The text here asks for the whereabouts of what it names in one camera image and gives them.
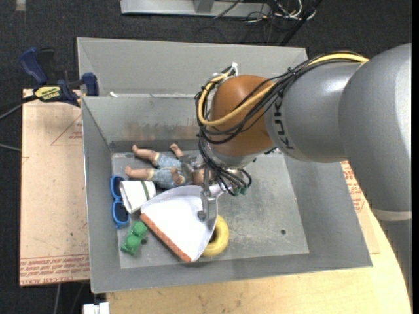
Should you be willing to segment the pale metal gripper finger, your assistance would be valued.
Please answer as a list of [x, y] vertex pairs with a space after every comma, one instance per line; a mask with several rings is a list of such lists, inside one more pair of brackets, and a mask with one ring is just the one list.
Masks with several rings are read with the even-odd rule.
[[202, 203], [202, 208], [197, 212], [199, 221], [204, 222], [208, 217], [208, 202], [209, 202], [209, 193], [201, 193], [200, 199]]
[[207, 227], [210, 232], [214, 231], [218, 215], [217, 197], [208, 198]]

